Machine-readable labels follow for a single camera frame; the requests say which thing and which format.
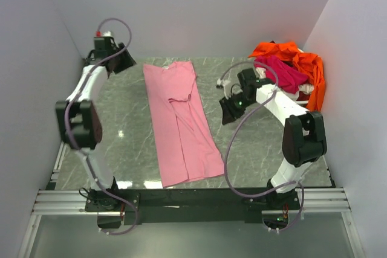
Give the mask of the light pink t shirt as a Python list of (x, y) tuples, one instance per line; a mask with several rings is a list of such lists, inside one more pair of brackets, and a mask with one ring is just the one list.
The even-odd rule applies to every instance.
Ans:
[(163, 187), (223, 175), (192, 62), (145, 64), (143, 75)]

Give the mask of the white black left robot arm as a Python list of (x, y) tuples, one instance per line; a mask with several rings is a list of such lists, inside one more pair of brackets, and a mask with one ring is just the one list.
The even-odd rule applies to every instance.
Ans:
[(110, 32), (97, 32), (74, 91), (55, 104), (61, 140), (75, 151), (90, 180), (86, 204), (98, 210), (113, 211), (122, 202), (115, 177), (100, 152), (103, 130), (94, 102), (111, 74), (135, 64), (125, 45), (116, 43)]

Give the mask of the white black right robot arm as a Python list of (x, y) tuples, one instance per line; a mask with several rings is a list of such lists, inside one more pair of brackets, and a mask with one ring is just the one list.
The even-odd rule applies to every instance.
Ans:
[(247, 199), (265, 198), (266, 204), (279, 209), (294, 193), (304, 172), (312, 163), (327, 152), (324, 119), (319, 111), (309, 111), (297, 104), (278, 87), (278, 79), (261, 79), (252, 68), (238, 73), (238, 92), (228, 80), (219, 78), (216, 86), (222, 89), (224, 97), (219, 101), (222, 109), (222, 124), (239, 120), (237, 128), (254, 114), (246, 109), (254, 104), (269, 110), (283, 125), (282, 154), (284, 159), (275, 175), (269, 179), (266, 191), (250, 195), (231, 190)]

